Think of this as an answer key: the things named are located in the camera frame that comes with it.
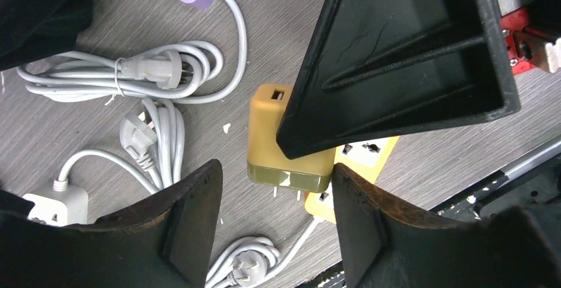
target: black fabric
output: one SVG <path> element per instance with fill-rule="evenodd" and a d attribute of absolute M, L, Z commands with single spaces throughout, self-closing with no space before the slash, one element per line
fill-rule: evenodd
<path fill-rule="evenodd" d="M 0 212 L 27 216 L 35 204 L 10 192 L 0 190 Z"/>
<path fill-rule="evenodd" d="M 73 50 L 91 0 L 0 0 L 0 71 Z"/>

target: usb port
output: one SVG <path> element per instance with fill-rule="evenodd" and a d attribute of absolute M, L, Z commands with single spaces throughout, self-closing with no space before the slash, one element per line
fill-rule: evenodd
<path fill-rule="evenodd" d="M 276 89 L 273 92 L 273 96 L 271 97 L 271 99 L 274 99 L 275 101 L 281 101 L 283 96 L 284 96 L 284 91 L 279 91 L 278 89 Z"/>

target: yellow power strip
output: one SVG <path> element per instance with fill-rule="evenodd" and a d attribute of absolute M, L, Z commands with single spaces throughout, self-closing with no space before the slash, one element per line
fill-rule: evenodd
<path fill-rule="evenodd" d="M 381 138 L 339 146 L 335 152 L 335 164 L 345 164 L 368 182 L 374 184 L 390 157 L 398 138 Z M 304 207 L 311 215 L 335 224 L 331 184 L 323 193 L 307 193 Z"/>

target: black rubber support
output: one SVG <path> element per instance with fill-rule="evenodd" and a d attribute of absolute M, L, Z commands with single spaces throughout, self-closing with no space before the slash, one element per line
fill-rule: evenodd
<path fill-rule="evenodd" d="M 63 228 L 0 211 L 0 287 L 204 287 L 222 198 L 222 166 L 94 224 Z"/>
<path fill-rule="evenodd" d="M 343 164 L 333 204 L 348 288 L 561 287 L 561 205 L 510 207 L 483 221 L 425 211 Z"/>
<path fill-rule="evenodd" d="M 325 0 L 277 133 L 299 158 L 520 109 L 497 0 Z"/>
<path fill-rule="evenodd" d="M 27 201 L 15 194 L 0 190 L 0 212 L 27 217 L 35 203 Z"/>
<path fill-rule="evenodd" d="M 0 71 L 74 49 L 92 0 L 0 0 Z"/>

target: cable strain relief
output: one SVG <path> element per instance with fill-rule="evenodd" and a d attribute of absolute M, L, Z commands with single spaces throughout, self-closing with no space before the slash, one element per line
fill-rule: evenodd
<path fill-rule="evenodd" d="M 57 192 L 64 192 L 68 189 L 68 179 L 60 181 L 54 180 L 53 181 L 53 190 Z"/>
<path fill-rule="evenodd" d="M 142 56 L 133 56 L 131 58 L 126 58 L 124 60 L 121 60 L 117 64 L 117 69 L 121 72 L 122 75 L 125 75 L 126 77 L 142 80 L 143 77 L 140 75 L 140 70 L 138 69 L 138 64 L 142 59 Z"/>
<path fill-rule="evenodd" d="M 146 152 L 142 154 L 138 159 L 136 159 L 136 163 L 144 170 L 149 171 L 150 169 L 154 168 L 154 161 L 150 156 L 150 153 Z"/>
<path fill-rule="evenodd" d="M 232 273 L 232 272 L 230 272 L 228 274 L 228 276 L 226 276 L 226 280 L 228 280 L 228 283 L 230 284 L 230 286 L 237 285 L 236 277 L 234 276 L 234 273 Z"/>

